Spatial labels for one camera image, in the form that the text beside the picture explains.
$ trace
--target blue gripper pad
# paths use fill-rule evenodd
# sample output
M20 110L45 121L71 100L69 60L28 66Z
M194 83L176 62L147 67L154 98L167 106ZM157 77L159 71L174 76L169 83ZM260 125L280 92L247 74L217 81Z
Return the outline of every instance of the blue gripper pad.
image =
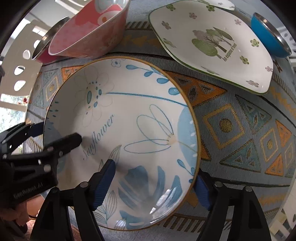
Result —
M103 201L108 192L110 184L114 178L115 169L116 169L115 162L109 159L103 166L102 170L99 172L103 174L103 177L94 191L94 202L92 204L94 210L96 210L97 207L103 204Z
M203 179L200 177L200 175L198 175L196 178L196 182L194 185L194 191L197 195L199 203L209 211L211 208L209 189L205 185L205 183L204 183Z

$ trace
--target blue bowl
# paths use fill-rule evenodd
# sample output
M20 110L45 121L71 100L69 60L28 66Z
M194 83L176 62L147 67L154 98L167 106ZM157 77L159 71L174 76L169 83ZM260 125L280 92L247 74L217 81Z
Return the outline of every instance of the blue bowl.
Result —
M291 54L291 49L286 40L280 35L277 29L259 13L255 12L253 14L251 27L271 55L285 58Z

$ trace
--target green rim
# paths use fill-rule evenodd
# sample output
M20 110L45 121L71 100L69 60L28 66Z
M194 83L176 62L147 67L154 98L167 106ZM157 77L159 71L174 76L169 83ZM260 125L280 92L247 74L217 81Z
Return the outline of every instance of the green rim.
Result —
M177 2L182 2L182 1L193 1L193 2L197 2L197 1L195 1L195 0L180 0L180 1L177 1ZM165 6L162 6L162 7L156 8L156 9L154 9L151 13L153 13L154 11L156 11L156 10L158 10L158 9L160 9L160 8L163 8L163 7L165 7ZM169 49L167 48L167 46L165 45L165 43L162 41L161 37L158 35L157 31L156 31L155 28L153 27L153 25L152 25L152 23L151 23L151 21L150 21L150 15L151 15L151 13L149 13L148 21L149 21L150 26L152 27L152 30L154 31L155 35L157 36L157 38L158 38L159 42L161 43L161 45L163 46L163 48L164 48L164 49L168 52L168 54L169 54L174 60L176 60L179 64L182 64L183 66L185 66L185 67L187 67L187 68L189 68L189 69L191 69L191 70L196 70L196 71L202 72L202 73L204 73L204 74L210 75L210 76L212 76L212 77L215 77L215 78L217 78L217 79L223 80L223 81L226 82L226 83L229 83L229 84L231 84L231 85L234 85L234 86L236 86L236 87L239 87L239 88L241 88L241 89L244 89L244 90L246 90L246 91L248 91L248 92L250 92L250 93L252 93L252 94L255 94L255 95L264 95L264 94L266 94L266 93L268 92L269 87L270 87L271 79L270 79L270 82L269 82L269 86L268 86L267 91L264 92L264 93L259 93L259 92L256 92L256 91L253 91L253 90L250 90L250 89L248 89L248 88L246 88L246 87L243 87L243 86L241 86L241 85L239 85L239 84L237 84L237 83L234 83L234 82L232 82L231 80L228 80L228 79L225 79L225 78L222 78L222 77L218 77L217 75L214 75L214 74L211 74L211 73L209 73L209 72L205 72L205 71L203 71L203 70L201 70L201 69L197 69L197 68L195 68L195 67L192 67L192 66L186 64L185 62L181 61L180 59L178 59L178 58L177 58L177 57L176 57L171 51L169 51Z

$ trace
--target screw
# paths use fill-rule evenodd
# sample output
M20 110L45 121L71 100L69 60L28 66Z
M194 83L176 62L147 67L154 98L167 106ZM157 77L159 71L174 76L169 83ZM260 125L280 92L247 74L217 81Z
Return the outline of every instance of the screw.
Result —
M223 184L222 184L222 182L215 182L215 186L218 187L218 188L220 188L220 187L223 186Z
M48 149L47 149L47 151L53 151L54 150L54 148L52 147L52 146L50 146L50 147L48 147Z
M82 187L82 188L86 188L88 185L89 185L88 182L82 182L82 183L80 183L80 187Z
M253 191L253 189L251 187L249 187L249 186L246 186L246 191L251 192L251 191Z
M46 164L46 165L43 167L43 170L44 170L45 172L50 172L51 169L52 169L52 167L51 167L49 164Z

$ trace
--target sunflower text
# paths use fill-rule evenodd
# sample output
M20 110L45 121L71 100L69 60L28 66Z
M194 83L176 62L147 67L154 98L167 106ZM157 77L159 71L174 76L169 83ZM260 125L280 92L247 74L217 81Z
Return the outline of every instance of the sunflower text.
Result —
M86 150L83 150L85 158L84 160L87 159L90 155L95 155L96 154L96 147L98 145L98 142L103 138L104 134L108 131L109 127L113 124L113 118L114 115L111 115L110 118L106 121L106 124L104 124L100 131L98 133L93 132L91 135L91 144L88 146Z

